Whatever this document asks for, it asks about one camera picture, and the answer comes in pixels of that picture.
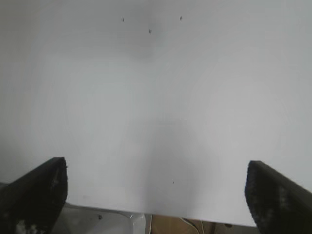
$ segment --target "wire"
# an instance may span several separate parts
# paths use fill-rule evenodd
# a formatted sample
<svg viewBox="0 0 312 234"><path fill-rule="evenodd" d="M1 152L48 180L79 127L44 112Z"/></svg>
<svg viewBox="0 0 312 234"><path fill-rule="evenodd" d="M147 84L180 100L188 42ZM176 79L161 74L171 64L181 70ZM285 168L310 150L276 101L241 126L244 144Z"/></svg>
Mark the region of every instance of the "wire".
<svg viewBox="0 0 312 234"><path fill-rule="evenodd" d="M201 228L203 229L203 234L205 234L204 225L203 225L203 220L201 220L200 223L201 223Z"/></svg>
<svg viewBox="0 0 312 234"><path fill-rule="evenodd" d="M149 234L151 234L151 230L152 230L152 220L153 220L153 216L151 215L150 232L149 232Z"/></svg>
<svg viewBox="0 0 312 234"><path fill-rule="evenodd" d="M195 226L194 223L192 223L191 221L189 221L189 220L186 219L186 218L180 218L180 219L181 219L183 222L185 222L186 224L188 224L188 225L190 225L191 227L193 227L193 228L196 230L197 234L200 234L198 228Z"/></svg>

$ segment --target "cable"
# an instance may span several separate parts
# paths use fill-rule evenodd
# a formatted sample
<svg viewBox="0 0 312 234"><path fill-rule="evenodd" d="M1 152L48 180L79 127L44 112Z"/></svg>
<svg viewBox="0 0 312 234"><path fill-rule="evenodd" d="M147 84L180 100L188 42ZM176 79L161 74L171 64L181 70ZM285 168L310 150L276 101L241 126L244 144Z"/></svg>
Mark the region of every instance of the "cable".
<svg viewBox="0 0 312 234"><path fill-rule="evenodd" d="M151 230L152 230L152 220L153 220L153 216L151 215L150 232L149 232L149 234L151 234Z"/></svg>
<svg viewBox="0 0 312 234"><path fill-rule="evenodd" d="M201 220L201 221L200 221L200 223L201 223L201 228L203 229L203 234L205 234L205 230L204 230L204 225L203 225L203 221Z"/></svg>
<svg viewBox="0 0 312 234"><path fill-rule="evenodd" d="M189 220L186 219L186 218L180 218L180 219L181 219L183 222L185 222L186 224L188 224L188 225L190 225L191 227L193 227L193 228L196 230L197 234L200 234L198 228L195 226L194 223L192 223L191 221L189 221Z"/></svg>

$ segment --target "white board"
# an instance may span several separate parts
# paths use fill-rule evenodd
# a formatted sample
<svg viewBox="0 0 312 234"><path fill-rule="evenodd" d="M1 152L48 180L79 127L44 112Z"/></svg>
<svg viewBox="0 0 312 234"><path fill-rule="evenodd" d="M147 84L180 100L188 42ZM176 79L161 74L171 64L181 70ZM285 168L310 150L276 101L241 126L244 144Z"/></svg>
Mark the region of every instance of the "white board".
<svg viewBox="0 0 312 234"><path fill-rule="evenodd" d="M64 156L69 203L254 225L249 160L312 191L311 4L1 0L0 180Z"/></svg>

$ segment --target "floor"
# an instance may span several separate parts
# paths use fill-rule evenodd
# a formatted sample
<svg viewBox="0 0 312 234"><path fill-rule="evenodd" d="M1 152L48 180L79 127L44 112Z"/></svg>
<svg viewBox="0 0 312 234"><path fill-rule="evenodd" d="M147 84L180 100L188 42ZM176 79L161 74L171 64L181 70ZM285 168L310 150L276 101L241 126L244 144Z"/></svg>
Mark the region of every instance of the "floor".
<svg viewBox="0 0 312 234"><path fill-rule="evenodd" d="M151 234L259 234L259 231L254 227L154 215Z"/></svg>

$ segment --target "white surface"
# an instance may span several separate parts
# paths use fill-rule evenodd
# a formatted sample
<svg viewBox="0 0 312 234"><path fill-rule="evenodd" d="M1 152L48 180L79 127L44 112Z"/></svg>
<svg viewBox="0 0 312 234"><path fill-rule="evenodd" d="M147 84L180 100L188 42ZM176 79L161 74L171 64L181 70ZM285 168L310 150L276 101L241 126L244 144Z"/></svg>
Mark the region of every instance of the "white surface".
<svg viewBox="0 0 312 234"><path fill-rule="evenodd" d="M311 1L0 1L2 182L64 156L70 203L244 225L250 159L312 191Z"/></svg>

